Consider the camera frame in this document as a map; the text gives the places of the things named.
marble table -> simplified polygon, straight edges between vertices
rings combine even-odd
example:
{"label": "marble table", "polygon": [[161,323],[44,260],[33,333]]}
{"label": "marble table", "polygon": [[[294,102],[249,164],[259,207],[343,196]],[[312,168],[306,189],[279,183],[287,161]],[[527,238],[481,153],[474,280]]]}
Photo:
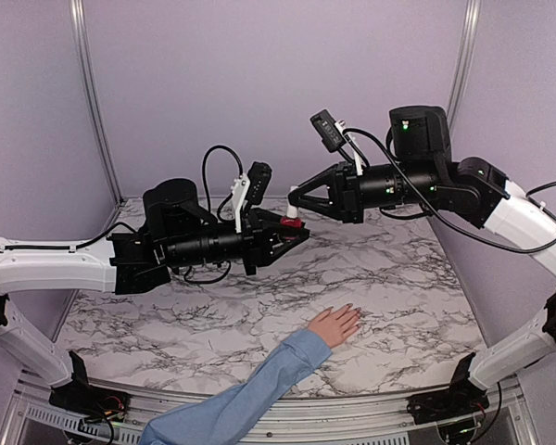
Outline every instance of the marble table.
{"label": "marble table", "polygon": [[[284,204],[267,199],[263,207]],[[58,344],[76,350],[94,378],[216,394],[245,381],[317,312],[361,306],[362,329],[287,394],[296,398],[448,383],[457,360],[484,347],[428,221],[393,221],[378,211],[360,225],[302,216],[311,239],[255,276],[235,264],[212,286],[173,277],[144,295],[81,293]],[[120,220],[140,226],[142,201],[130,200]]]}

sleeve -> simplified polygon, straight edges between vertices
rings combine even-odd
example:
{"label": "sleeve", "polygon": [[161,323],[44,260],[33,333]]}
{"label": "sleeve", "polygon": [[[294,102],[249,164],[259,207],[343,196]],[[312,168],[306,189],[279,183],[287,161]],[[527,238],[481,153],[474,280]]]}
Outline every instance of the sleeve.
{"label": "sleeve", "polygon": [[311,375],[331,354],[317,334],[307,329],[297,331],[268,356],[246,383],[151,420],[140,445],[233,445],[275,401]]}

finger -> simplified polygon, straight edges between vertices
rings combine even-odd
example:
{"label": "finger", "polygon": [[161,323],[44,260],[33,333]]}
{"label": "finger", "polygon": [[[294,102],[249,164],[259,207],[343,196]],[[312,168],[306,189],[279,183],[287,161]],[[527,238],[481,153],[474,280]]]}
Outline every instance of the finger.
{"label": "finger", "polygon": [[358,310],[348,311],[344,315],[342,315],[340,318],[338,318],[337,321],[340,323],[340,325],[344,325],[344,324],[348,323],[348,321],[351,318],[356,317],[358,314],[359,314]]}
{"label": "finger", "polygon": [[358,315],[354,315],[347,322],[342,324],[342,332],[348,331],[348,329],[350,329],[354,324],[358,323],[359,320],[360,320],[360,317]]}
{"label": "finger", "polygon": [[352,326],[350,329],[348,329],[348,331],[346,331],[342,334],[342,337],[344,338],[344,340],[346,340],[350,336],[356,334],[356,331],[358,331],[359,329],[360,329],[360,326],[358,326],[358,325]]}
{"label": "finger", "polygon": [[334,306],[331,306],[331,307],[327,308],[325,311],[319,312],[317,315],[315,315],[315,318],[313,318],[313,320],[311,320],[311,321],[312,322],[320,322],[324,318],[327,318],[330,315],[330,313],[332,313],[333,308],[334,308]]}
{"label": "finger", "polygon": [[348,312],[351,307],[352,307],[352,303],[349,303],[345,306],[342,306],[340,309],[338,309],[337,311],[335,311],[333,313],[334,318],[337,320],[342,315],[344,315],[346,312]]}

small bottle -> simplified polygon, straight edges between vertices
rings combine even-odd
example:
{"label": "small bottle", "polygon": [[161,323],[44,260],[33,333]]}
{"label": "small bottle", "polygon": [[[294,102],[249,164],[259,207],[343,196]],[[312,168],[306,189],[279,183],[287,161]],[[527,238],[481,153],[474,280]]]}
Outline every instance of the small bottle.
{"label": "small bottle", "polygon": [[[293,185],[292,187],[290,187],[290,191],[292,192],[296,188],[297,186]],[[296,208],[295,206],[291,206],[289,203],[288,207],[286,208],[286,215],[282,217],[282,219],[280,220],[280,224],[300,229],[303,226],[303,222],[300,218],[298,218],[298,208]]]}

purple backdrop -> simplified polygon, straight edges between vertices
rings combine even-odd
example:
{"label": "purple backdrop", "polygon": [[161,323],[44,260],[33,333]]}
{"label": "purple backdrop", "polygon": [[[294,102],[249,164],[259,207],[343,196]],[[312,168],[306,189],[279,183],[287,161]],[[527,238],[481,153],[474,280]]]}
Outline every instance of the purple backdrop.
{"label": "purple backdrop", "polygon": [[[384,135],[396,106],[448,102],[466,3],[336,0],[85,2],[107,136],[121,187],[199,181],[204,151],[226,144],[272,165],[269,194],[338,162],[309,117]],[[377,150],[365,143],[373,159]],[[224,195],[235,167],[209,164]]]}
{"label": "purple backdrop", "polygon": [[[95,234],[113,210],[82,93],[68,2],[0,2],[0,235]],[[12,298],[47,334],[66,292]],[[19,375],[0,350],[0,425]]]}
{"label": "purple backdrop", "polygon": [[[487,159],[525,189],[556,179],[556,1],[484,2],[453,151]],[[556,192],[544,199],[556,211]],[[530,258],[438,233],[492,343],[556,287]],[[556,443],[556,354],[520,377],[540,443]]]}

